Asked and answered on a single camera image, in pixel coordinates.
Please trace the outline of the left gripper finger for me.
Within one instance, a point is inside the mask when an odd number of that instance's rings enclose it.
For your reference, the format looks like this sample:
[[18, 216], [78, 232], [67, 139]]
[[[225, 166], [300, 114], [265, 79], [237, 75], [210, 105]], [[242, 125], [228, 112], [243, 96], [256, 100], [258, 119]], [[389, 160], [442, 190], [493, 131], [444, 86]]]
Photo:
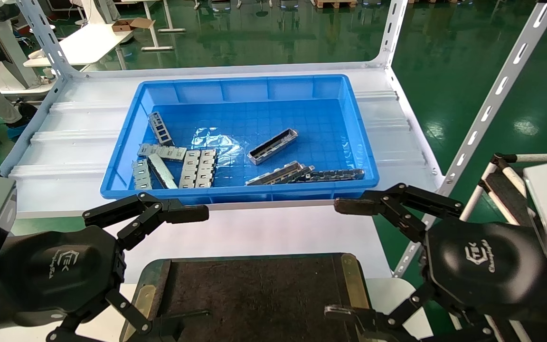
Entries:
[[163, 223], [180, 224], [206, 221], [210, 217], [205, 205], [185, 206], [178, 199], [159, 199], [146, 192], [104, 204], [83, 213], [87, 227], [110, 227], [132, 219], [117, 233], [117, 242], [131, 250]]

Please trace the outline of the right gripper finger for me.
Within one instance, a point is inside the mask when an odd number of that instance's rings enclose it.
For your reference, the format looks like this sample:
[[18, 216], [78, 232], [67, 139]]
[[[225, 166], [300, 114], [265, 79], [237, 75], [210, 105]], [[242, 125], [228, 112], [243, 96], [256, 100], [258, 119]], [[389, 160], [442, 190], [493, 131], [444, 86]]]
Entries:
[[440, 288], [424, 283], [366, 283], [350, 293], [350, 304], [330, 304], [325, 317], [346, 321], [368, 342], [431, 342], [434, 333], [423, 306], [440, 297]]
[[382, 216], [412, 242], [422, 243], [426, 224], [410, 209], [434, 217], [460, 217], [464, 205], [438, 193], [399, 183], [386, 190], [367, 190], [359, 198], [338, 198], [336, 212], [352, 216]]

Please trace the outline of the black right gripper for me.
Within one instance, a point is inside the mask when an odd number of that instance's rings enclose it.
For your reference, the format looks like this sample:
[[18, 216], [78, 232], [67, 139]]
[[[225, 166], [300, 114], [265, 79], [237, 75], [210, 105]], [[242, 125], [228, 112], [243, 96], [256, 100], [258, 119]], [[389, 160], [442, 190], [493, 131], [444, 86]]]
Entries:
[[456, 307], [515, 321], [540, 318], [547, 257], [534, 229], [445, 220], [424, 242], [428, 275]]

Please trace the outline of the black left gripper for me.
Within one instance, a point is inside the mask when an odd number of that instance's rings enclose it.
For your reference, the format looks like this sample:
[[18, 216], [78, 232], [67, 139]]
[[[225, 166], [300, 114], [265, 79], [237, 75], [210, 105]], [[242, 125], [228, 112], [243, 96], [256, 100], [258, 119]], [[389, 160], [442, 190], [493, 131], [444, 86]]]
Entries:
[[8, 238], [0, 252], [0, 328], [67, 317], [86, 323], [110, 304], [135, 328], [129, 342], [178, 342], [188, 320], [211, 316], [193, 310], [148, 320], [119, 292], [125, 269], [120, 243], [99, 227]]

